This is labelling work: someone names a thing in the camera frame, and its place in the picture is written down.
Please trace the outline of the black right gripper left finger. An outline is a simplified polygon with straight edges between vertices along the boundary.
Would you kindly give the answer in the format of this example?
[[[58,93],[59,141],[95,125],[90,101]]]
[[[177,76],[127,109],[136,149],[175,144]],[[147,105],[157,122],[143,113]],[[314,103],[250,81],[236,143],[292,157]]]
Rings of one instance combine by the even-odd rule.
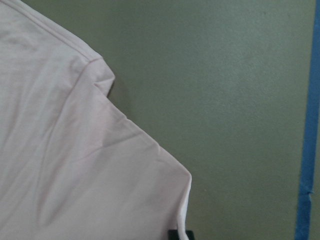
[[[179,240],[179,233],[177,229],[170,229],[167,232],[168,240]]]

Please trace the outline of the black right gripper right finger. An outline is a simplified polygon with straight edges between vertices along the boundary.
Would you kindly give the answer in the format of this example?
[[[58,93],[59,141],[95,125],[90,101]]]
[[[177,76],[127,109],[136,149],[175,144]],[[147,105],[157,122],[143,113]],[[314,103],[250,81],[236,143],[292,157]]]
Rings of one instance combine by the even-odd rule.
[[[189,240],[194,240],[194,233],[193,233],[192,230],[187,230],[186,231],[186,235],[187,235]]]

